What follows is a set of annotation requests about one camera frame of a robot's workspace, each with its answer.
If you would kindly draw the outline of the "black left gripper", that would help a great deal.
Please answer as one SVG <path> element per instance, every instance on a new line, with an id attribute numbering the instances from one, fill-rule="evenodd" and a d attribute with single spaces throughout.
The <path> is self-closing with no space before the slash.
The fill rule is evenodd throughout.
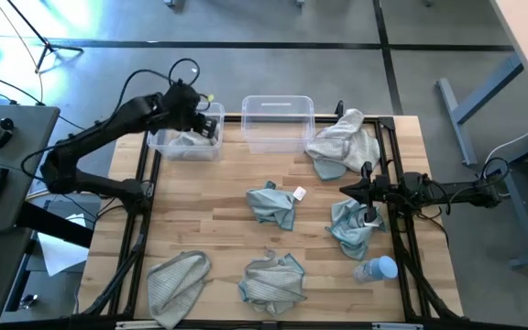
<path id="1" fill-rule="evenodd" d="M 219 120 L 193 111 L 190 117 L 190 127 L 194 132 L 201 132 L 204 138 L 216 138 L 219 132 Z"/>

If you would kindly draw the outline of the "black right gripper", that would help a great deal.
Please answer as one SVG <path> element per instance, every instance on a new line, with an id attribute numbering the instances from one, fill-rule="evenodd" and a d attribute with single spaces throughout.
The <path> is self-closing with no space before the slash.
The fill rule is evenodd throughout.
<path id="1" fill-rule="evenodd" d="M 364 203 L 367 207 L 367 212 L 364 215 L 364 222 L 366 224 L 373 223 L 378 217 L 378 211 L 375 209 L 373 203 L 375 201 L 384 202 L 385 193 L 389 188 L 389 176 L 379 174 L 372 181 L 370 174 L 373 172 L 372 163 L 366 161 L 361 167 L 362 179 L 356 183 L 352 183 L 339 188 L 339 191 L 357 201 Z"/>

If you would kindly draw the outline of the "grey microfiber towel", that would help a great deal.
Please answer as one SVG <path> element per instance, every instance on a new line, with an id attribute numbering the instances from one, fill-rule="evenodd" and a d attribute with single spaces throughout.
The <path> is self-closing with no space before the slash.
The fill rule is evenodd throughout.
<path id="1" fill-rule="evenodd" d="M 173 330 L 198 301 L 210 270 L 210 259 L 198 250 L 183 252 L 150 268 L 147 282 L 151 317 Z"/>
<path id="2" fill-rule="evenodd" d="M 166 158 L 174 161 L 213 161 L 219 157 L 215 138 L 196 132 L 182 132 L 167 146 Z"/>

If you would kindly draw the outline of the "blue microfiber towel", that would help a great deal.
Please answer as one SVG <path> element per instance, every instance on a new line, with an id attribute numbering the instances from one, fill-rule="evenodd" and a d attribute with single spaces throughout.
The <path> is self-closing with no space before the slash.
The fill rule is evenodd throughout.
<path id="1" fill-rule="evenodd" d="M 368 207 L 353 199 L 347 199 L 331 206 L 331 225 L 326 228 L 338 241 L 343 253 L 355 260 L 363 260 L 369 249 L 372 234 L 387 230 L 378 206 L 373 206 L 376 218 L 365 222 Z"/>
<path id="2" fill-rule="evenodd" d="M 340 179 L 347 172 L 347 167 L 343 164 L 327 159 L 315 159 L 313 167 L 322 182 Z"/>

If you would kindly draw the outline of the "large grey waffle towel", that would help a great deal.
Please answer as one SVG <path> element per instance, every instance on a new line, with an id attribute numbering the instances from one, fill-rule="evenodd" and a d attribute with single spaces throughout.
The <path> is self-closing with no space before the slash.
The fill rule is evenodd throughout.
<path id="1" fill-rule="evenodd" d="M 314 160 L 332 160 L 356 173 L 366 162 L 374 168 L 380 160 L 380 145 L 364 128 L 365 116 L 356 108 L 347 109 L 336 124 L 326 127 L 310 140 L 305 152 Z"/>

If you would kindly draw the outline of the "blue towel with white tag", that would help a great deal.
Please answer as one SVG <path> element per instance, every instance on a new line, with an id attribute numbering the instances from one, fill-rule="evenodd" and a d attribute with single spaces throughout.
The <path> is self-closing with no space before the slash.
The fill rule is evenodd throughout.
<path id="1" fill-rule="evenodd" d="M 282 230 L 292 231 L 296 218 L 295 205 L 305 195 L 306 190 L 301 186 L 288 192 L 278 190 L 275 182 L 267 181 L 261 189 L 248 190 L 246 199 L 259 223 L 274 223 Z"/>

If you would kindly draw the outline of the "grey towel with blue trim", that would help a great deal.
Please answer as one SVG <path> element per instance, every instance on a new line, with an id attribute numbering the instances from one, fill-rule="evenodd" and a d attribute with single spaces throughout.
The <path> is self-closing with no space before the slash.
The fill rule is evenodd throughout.
<path id="1" fill-rule="evenodd" d="M 293 254 L 278 256 L 268 249 L 263 258 L 252 259 L 238 283 L 240 298 L 259 313 L 283 314 L 307 300 L 305 271 Z"/>

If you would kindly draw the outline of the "clear plastic bin with label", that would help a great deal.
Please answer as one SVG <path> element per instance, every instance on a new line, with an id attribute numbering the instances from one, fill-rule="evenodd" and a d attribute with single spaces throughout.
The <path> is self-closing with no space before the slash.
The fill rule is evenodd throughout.
<path id="1" fill-rule="evenodd" d="M 241 131 L 252 154 L 301 154 L 314 137 L 314 102 L 304 95 L 250 95 Z"/>

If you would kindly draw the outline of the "clear bottle with blue cap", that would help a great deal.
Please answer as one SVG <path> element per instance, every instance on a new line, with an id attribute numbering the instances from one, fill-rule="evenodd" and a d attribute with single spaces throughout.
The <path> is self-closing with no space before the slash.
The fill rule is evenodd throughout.
<path id="1" fill-rule="evenodd" d="M 398 277 L 398 266 L 391 257 L 382 256 L 363 261 L 354 269 L 353 275 L 361 283 L 393 280 Z"/>

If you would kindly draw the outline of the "black tripod stand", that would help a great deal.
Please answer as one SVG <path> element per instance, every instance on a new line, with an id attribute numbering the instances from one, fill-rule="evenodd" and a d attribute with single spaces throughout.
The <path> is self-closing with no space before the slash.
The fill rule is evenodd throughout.
<path id="1" fill-rule="evenodd" d="M 18 9 L 18 7 L 12 2 L 12 0 L 6 0 L 8 4 L 11 5 L 11 7 L 14 9 L 14 11 L 20 16 L 20 18 L 26 23 L 26 25 L 29 27 L 29 29 L 33 32 L 33 34 L 38 38 L 38 40 L 42 43 L 43 50 L 40 53 L 40 57 L 38 59 L 38 62 L 35 66 L 35 73 L 40 73 L 41 65 L 44 61 L 44 58 L 49 53 L 54 53 L 57 50 L 70 50 L 70 51 L 77 51 L 80 53 L 83 53 L 83 49 L 79 47 L 73 47 L 73 46 L 67 46 L 67 45 L 59 45 L 59 44 L 52 44 L 50 41 L 43 37 L 35 28 L 34 26 L 28 21 L 28 19 L 24 16 L 24 14 Z"/>

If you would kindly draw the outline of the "white paper sheet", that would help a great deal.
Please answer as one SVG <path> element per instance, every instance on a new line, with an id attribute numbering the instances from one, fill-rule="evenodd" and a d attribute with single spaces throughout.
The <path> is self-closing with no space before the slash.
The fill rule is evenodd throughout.
<path id="1" fill-rule="evenodd" d="M 54 236 L 38 233 L 47 273 L 56 274 L 87 260 L 89 249 Z"/>

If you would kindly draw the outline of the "grey desk leg frame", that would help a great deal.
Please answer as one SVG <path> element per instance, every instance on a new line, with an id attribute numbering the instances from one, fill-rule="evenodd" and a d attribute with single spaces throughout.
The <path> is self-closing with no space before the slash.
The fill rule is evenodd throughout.
<path id="1" fill-rule="evenodd" d="M 519 55 L 513 52 L 479 88 L 476 88 L 460 103 L 448 79 L 441 78 L 436 81 L 435 86 L 445 103 L 462 154 L 462 162 L 466 166 L 476 165 L 478 160 L 464 125 L 522 71 L 522 61 Z"/>

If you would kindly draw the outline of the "black aluminium table frame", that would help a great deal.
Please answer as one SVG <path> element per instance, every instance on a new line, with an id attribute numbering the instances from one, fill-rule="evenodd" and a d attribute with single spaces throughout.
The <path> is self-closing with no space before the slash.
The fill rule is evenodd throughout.
<path id="1" fill-rule="evenodd" d="M 395 115 L 401 167 L 431 174 L 418 116 Z M 349 171 L 342 179 L 320 181 L 306 154 L 251 154 L 240 122 L 227 121 L 219 161 L 161 160 L 157 191 L 149 220 L 148 243 L 142 260 L 134 319 L 149 319 L 147 272 L 178 256 L 201 250 L 212 262 L 198 302 L 179 327 L 203 322 L 212 329 L 258 326 L 277 329 L 370 329 L 371 323 L 404 321 L 398 280 L 357 283 L 352 271 L 358 264 L 347 258 L 338 242 L 325 230 L 330 226 L 330 206 L 347 198 L 338 188 L 359 181 Z M 250 188 L 273 181 L 277 189 L 306 191 L 296 205 L 293 231 L 259 224 L 246 202 Z M 116 273 L 122 241 L 127 253 L 135 244 L 142 216 L 125 234 L 127 213 L 118 208 L 95 224 L 82 282 L 80 308 L 89 307 Z M 415 219 L 414 230 L 423 275 L 456 314 L 463 314 L 445 235 L 428 220 Z M 243 269 L 266 249 L 279 255 L 292 253 L 305 269 L 304 292 L 308 299 L 272 317 L 242 302 L 238 290 Z"/>

